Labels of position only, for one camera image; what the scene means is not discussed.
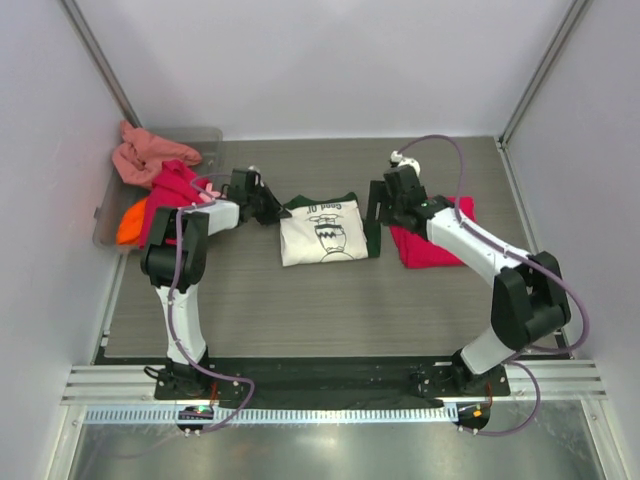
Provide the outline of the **light pink t shirt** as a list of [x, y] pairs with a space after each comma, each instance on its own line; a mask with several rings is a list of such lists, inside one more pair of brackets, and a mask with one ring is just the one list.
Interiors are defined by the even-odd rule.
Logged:
[[222, 194], [214, 189], [212, 183], [207, 183], [200, 192], [200, 198], [203, 203], [211, 203], [222, 197]]

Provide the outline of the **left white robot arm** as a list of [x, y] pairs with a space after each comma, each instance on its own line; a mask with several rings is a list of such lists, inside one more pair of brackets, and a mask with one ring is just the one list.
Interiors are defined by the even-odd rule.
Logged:
[[269, 226], [288, 216], [255, 167], [233, 170], [220, 195], [198, 181], [191, 182], [197, 200], [156, 209], [142, 250], [141, 271], [161, 301], [168, 335], [164, 367], [144, 369], [156, 382], [158, 400], [200, 399], [222, 381], [253, 392], [252, 380], [213, 371], [199, 318], [199, 284], [210, 237], [250, 220]]

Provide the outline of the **crimson red t shirt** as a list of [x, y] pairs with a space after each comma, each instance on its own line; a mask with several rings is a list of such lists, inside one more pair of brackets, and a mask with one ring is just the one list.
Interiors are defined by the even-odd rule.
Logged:
[[211, 183], [208, 178], [198, 179], [195, 172], [178, 159], [164, 162], [160, 173], [152, 180], [139, 247], [146, 244], [158, 208], [203, 204], [200, 192], [207, 183]]

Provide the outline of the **magenta t shirt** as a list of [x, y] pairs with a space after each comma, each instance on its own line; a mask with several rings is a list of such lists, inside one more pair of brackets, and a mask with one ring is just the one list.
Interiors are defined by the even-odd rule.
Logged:
[[448, 250], [438, 247], [400, 226], [389, 227], [402, 264], [408, 269], [463, 266]]

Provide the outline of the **aluminium frame post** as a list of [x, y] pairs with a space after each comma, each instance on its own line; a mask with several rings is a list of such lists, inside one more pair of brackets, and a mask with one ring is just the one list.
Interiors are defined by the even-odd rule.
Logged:
[[573, 0], [569, 3], [503, 132], [497, 137], [497, 145], [500, 150], [507, 149], [528, 109], [551, 75], [555, 64], [591, 5], [591, 0]]
[[75, 0], [60, 0], [59, 5], [67, 16], [93, 66], [97, 70], [107, 90], [111, 94], [122, 116], [134, 127], [141, 127], [140, 119], [130, 102], [121, 82], [110, 65], [101, 45]]

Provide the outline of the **orange t shirt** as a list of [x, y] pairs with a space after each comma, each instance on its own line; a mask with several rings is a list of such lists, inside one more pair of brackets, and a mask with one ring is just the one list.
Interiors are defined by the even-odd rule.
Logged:
[[117, 245], [138, 245], [148, 198], [142, 198], [124, 213], [116, 232]]

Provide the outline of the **left aluminium frame post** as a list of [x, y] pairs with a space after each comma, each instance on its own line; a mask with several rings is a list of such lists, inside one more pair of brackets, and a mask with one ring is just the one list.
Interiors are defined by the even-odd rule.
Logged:
[[75, 0], [60, 0], [59, 5], [67, 16], [93, 66], [97, 70], [107, 90], [111, 94], [122, 116], [134, 127], [141, 127], [140, 119], [130, 102], [121, 82], [110, 65], [101, 45]]

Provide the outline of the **salmon pink t shirt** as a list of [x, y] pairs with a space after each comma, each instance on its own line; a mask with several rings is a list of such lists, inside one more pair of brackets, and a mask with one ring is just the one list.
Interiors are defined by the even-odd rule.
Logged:
[[119, 131], [122, 143], [111, 159], [125, 184], [150, 189], [164, 162], [178, 159], [186, 166], [194, 166], [203, 160], [194, 148], [134, 127], [127, 120], [120, 122]]

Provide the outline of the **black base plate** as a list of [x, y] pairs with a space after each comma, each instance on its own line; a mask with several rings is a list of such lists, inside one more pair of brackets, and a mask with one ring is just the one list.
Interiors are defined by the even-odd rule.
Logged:
[[145, 372], [156, 380], [157, 400], [216, 399], [222, 408], [244, 400], [273, 410], [431, 408], [445, 397], [511, 395], [504, 367], [473, 376], [448, 357], [219, 357], [209, 369], [218, 376], [171, 362]]

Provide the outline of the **grey plastic bin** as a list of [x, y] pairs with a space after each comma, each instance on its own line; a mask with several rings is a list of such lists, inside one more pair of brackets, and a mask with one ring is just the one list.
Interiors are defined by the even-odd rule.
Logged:
[[96, 208], [93, 243], [117, 252], [135, 250], [139, 242], [117, 241], [127, 211], [146, 198], [152, 181], [170, 160], [181, 160], [197, 175], [214, 173], [221, 165], [222, 131], [211, 126], [170, 127], [145, 130], [123, 121], [121, 144], [111, 155], [113, 173]]

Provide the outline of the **right aluminium frame post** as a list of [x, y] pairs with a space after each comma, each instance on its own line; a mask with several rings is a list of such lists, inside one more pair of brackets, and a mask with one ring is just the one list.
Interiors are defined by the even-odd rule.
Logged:
[[507, 149], [528, 109], [551, 75], [555, 64], [591, 5], [591, 0], [573, 0], [569, 3], [503, 132], [497, 137], [497, 145], [500, 150]]

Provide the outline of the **aluminium front rail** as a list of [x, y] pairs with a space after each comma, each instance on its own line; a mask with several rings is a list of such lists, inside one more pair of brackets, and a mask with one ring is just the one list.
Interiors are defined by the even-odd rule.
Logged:
[[[526, 361], [524, 368], [508, 366], [506, 383], [510, 393], [498, 402], [533, 400], [539, 391], [543, 400], [603, 400], [607, 397], [595, 364], [587, 360]], [[63, 405], [143, 404], [154, 401], [155, 381], [136, 366], [74, 367], [62, 394]]]

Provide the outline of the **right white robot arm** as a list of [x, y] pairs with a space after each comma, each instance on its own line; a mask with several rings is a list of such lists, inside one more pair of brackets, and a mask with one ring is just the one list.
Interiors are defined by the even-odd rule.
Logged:
[[464, 215], [458, 201], [428, 196], [419, 173], [415, 159], [392, 152], [389, 169], [370, 184], [365, 224], [398, 227], [442, 248], [491, 287], [489, 326], [451, 357], [452, 386], [469, 396], [504, 361], [566, 325], [569, 302], [553, 255], [515, 248]]

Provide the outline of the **white and green t shirt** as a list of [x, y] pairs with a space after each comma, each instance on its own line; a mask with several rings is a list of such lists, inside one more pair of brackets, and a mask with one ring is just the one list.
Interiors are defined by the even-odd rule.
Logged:
[[364, 223], [353, 192], [329, 200], [298, 195], [285, 203], [284, 209], [288, 213], [280, 220], [284, 267], [380, 256], [380, 227]]

